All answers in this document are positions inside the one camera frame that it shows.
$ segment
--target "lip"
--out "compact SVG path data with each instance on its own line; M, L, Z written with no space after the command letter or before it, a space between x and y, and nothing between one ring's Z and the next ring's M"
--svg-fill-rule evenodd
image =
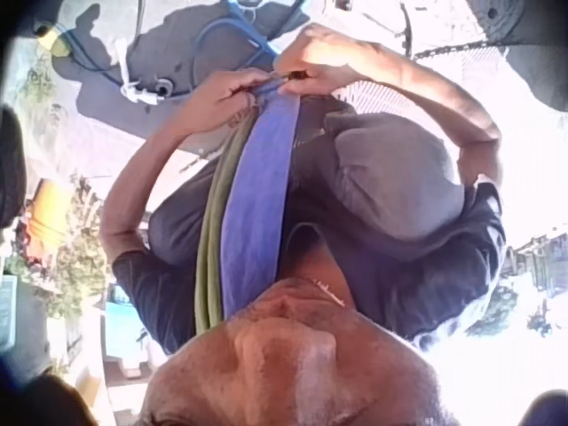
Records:
M320 288L302 280L275 284L242 313L248 320L280 317L305 324L305 319L325 307L336 307L336 302Z

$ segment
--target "tree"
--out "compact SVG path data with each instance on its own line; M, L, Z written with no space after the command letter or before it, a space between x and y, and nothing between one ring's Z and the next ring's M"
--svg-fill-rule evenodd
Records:
M502 281L491 294L482 319L471 326L468 335L498 335L509 326L509 315L517 306L518 293Z

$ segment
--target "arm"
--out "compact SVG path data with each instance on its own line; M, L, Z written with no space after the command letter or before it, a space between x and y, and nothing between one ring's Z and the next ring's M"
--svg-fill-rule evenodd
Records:
M187 136L214 130L252 107L255 98L246 89L268 78L267 73L254 68L214 73L132 156L103 208L100 240L109 262L127 251L146 249L138 226L152 188L179 144Z
M328 94L358 80L391 87L424 109L460 148L458 166L466 185L479 173L501 181L501 133L492 118L464 89L426 67L379 44L312 25L282 53L276 70L282 75L307 73L308 78L281 88L298 94Z
M108 194L103 208L100 241L109 263L121 253L146 250L138 226L163 167L189 133L166 122L130 158Z
M479 102L444 76L382 46L364 44L360 50L355 62L363 75L411 99L460 148L458 165L466 185L479 173L501 182L501 132Z

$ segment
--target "blue strap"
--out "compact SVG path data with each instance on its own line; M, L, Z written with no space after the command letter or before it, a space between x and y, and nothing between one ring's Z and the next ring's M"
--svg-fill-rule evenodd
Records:
M225 318L270 287L278 267L288 172L300 98L265 92L245 145L221 229Z

